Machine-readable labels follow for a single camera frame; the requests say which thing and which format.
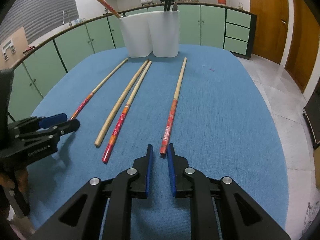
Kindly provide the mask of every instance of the silver screw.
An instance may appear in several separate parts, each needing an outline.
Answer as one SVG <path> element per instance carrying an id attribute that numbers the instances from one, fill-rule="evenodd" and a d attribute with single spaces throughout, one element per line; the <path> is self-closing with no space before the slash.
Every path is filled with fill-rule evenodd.
<path id="1" fill-rule="evenodd" d="M 137 173 L 137 170 L 136 170 L 135 168 L 130 168 L 130 169 L 127 170 L 127 173 L 128 173 L 129 175 L 134 175 L 134 174 Z"/>
<path id="2" fill-rule="evenodd" d="M 231 179 L 230 177 L 224 177 L 224 178 L 222 179 L 222 182 L 223 182 L 224 184 L 231 184 L 232 179 Z"/>
<path id="3" fill-rule="evenodd" d="M 195 169 L 191 168 L 191 167 L 187 167 L 184 171 L 186 174 L 194 174 L 195 173 Z"/>
<path id="4" fill-rule="evenodd" d="M 92 178 L 90 179 L 90 184 L 91 185 L 97 185 L 100 182 L 100 180 L 98 178 Z"/>

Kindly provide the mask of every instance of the blue tablecloth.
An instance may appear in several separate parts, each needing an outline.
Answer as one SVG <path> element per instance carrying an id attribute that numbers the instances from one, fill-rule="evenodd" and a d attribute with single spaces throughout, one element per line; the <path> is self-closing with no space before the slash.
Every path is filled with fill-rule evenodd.
<path id="1" fill-rule="evenodd" d="M 34 115 L 70 117 L 85 97 L 124 58 L 125 48 L 89 56 L 46 95 Z M 121 111 L 101 148 L 93 143 L 128 82 L 145 61 L 130 58 L 78 116 L 78 131 L 61 137 L 59 151 L 28 167 L 30 219 L 38 228 L 90 178 L 115 177 L 155 150 L 147 200 L 132 202 L 132 239 L 190 239 L 188 199 L 170 192 L 167 160 L 159 157 L 183 58 L 187 65 L 170 142 L 177 155 L 208 177 L 232 177 L 283 228 L 288 208 L 286 164 L 267 106 L 244 67 L 229 51 L 181 45 L 175 58 L 156 58 L 129 110 L 108 164 L 101 157 Z"/>

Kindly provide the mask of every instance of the finger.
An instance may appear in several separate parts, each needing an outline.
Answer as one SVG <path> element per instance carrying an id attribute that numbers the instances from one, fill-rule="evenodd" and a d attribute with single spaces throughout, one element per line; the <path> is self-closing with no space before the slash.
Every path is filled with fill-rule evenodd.
<path id="1" fill-rule="evenodd" d="M 0 173 L 0 184 L 3 187 L 15 188 L 14 182 L 9 178 L 8 175 Z"/>
<path id="2" fill-rule="evenodd" d="M 28 171 L 27 168 L 23 170 L 18 170 L 15 172 L 16 179 L 18 182 L 18 189 L 20 192 L 24 193 L 28 190 Z"/>

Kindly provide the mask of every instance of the window blind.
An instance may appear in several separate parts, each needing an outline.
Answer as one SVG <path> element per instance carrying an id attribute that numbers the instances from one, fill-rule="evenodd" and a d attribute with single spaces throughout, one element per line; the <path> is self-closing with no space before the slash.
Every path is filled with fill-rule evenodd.
<path id="1" fill-rule="evenodd" d="M 62 25 L 62 11 L 78 18 L 75 0 L 16 0 L 0 25 L 0 43 L 24 27 L 28 43 Z"/>

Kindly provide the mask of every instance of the utensil holder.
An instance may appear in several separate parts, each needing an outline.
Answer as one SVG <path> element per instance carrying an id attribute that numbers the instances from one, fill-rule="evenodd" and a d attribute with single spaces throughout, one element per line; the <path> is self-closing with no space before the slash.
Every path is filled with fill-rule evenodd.
<path id="1" fill-rule="evenodd" d="M 148 16 L 153 54 L 156 57 L 175 57 L 179 52 L 179 11 L 156 11 Z"/>
<path id="2" fill-rule="evenodd" d="M 148 13 L 118 19 L 129 57 L 146 57 L 152 51 Z"/>

